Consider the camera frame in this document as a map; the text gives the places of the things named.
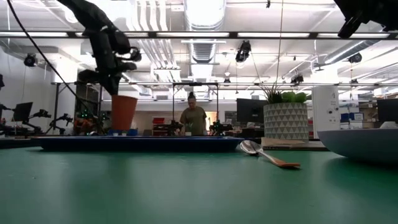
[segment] white planter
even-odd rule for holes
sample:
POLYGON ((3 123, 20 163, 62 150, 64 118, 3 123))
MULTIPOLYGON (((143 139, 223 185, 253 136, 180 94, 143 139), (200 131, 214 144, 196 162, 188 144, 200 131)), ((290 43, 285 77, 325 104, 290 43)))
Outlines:
POLYGON ((264 106, 264 136, 308 142, 305 103, 276 103, 264 106))

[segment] ceiling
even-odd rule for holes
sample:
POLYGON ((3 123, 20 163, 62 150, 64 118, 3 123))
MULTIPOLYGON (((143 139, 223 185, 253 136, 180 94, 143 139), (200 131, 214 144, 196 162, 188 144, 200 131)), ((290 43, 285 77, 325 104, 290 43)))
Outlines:
MULTIPOLYGON (((126 9, 126 1, 104 2, 108 2, 112 8, 106 11, 108 15, 112 14, 117 18, 114 23, 121 30, 128 30, 125 16, 131 11, 126 9)), ((266 1, 260 0, 227 0, 226 2, 223 24, 225 31, 338 32, 345 21, 333 0, 285 0, 283 17, 281 17, 281 0, 272 0, 269 9, 266 8, 266 1)), ((67 22, 64 10, 55 1, 14 0, 13 5, 28 30, 83 30, 79 23, 67 22)), ((167 0, 166 5, 166 21, 169 30, 185 30, 184 12, 180 10, 183 9, 183 1, 167 0)), ((7 2, 1 1, 0 29, 20 30, 12 14, 9 14, 10 17, 7 16, 7 2)), ((147 15, 149 21, 149 9, 147 9, 147 15)), ((363 24, 358 32, 371 32, 375 27, 378 25, 373 22, 363 24)), ((293 73, 289 74, 289 72, 301 63, 304 63, 302 67, 306 69, 301 70, 300 73, 310 79, 312 71, 309 69, 310 63, 306 60, 315 55, 321 57, 330 54, 350 42, 350 40, 317 40, 316 42, 314 40, 251 40, 252 54, 245 61, 243 68, 237 68, 234 56, 242 41, 230 39, 225 41, 225 44, 217 45, 214 62, 219 65, 213 67, 211 80, 222 82, 225 78, 224 73, 229 72, 232 82, 241 83, 258 82, 259 77, 262 82, 273 82, 277 76, 290 79, 293 73)), ((31 45, 27 39, 11 39, 11 43, 19 46, 31 45)), ((88 40, 38 39, 37 43, 40 46, 59 47, 82 63, 95 67, 88 40), (76 54, 75 49, 81 49, 80 53, 76 54)), ((190 75, 191 61, 188 45, 182 44, 179 39, 172 39, 171 43, 177 65, 181 69, 180 76, 182 79, 187 78, 190 75)), ((135 40, 131 40, 131 44, 139 45, 135 40)), ((361 52, 363 61, 354 64, 352 71, 351 64, 348 62, 338 62, 333 68, 337 69, 340 81, 347 83, 351 78, 395 63, 393 60, 397 58, 398 50, 394 48, 397 44, 397 41, 385 40, 363 50, 361 52), (377 57, 389 50, 391 51, 389 54, 377 57)), ((149 75, 150 66, 150 60, 143 57, 142 61, 137 63, 139 72, 132 72, 129 75, 136 80, 150 82, 152 81, 149 75)), ((393 78, 396 74, 398 72, 394 69, 382 72, 366 80, 366 83, 383 81, 383 79, 393 78)))

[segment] black monitor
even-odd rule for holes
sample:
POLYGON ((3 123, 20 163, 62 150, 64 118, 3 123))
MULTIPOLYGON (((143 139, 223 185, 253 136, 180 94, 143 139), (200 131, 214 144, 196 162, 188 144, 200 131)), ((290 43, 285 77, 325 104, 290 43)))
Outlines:
POLYGON ((32 105, 33 105, 33 102, 18 104, 14 110, 13 120, 14 121, 27 121, 29 119, 32 105))
POLYGON ((266 100, 236 99, 237 120, 243 122, 264 123, 266 100))
POLYGON ((398 122, 398 99, 377 100, 377 113, 381 122, 398 122))

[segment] white bowl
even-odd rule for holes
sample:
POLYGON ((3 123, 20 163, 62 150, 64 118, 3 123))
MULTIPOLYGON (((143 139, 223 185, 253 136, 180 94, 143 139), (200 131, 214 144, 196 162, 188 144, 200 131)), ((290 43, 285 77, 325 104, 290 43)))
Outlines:
POLYGON ((398 162, 398 128, 319 131, 318 136, 330 151, 350 159, 398 162))

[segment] green table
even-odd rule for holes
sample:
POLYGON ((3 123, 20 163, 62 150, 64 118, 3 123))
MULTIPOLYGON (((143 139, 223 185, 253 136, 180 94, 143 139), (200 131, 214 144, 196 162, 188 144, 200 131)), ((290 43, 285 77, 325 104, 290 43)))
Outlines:
POLYGON ((396 170, 332 152, 0 150, 0 223, 397 223, 396 170))

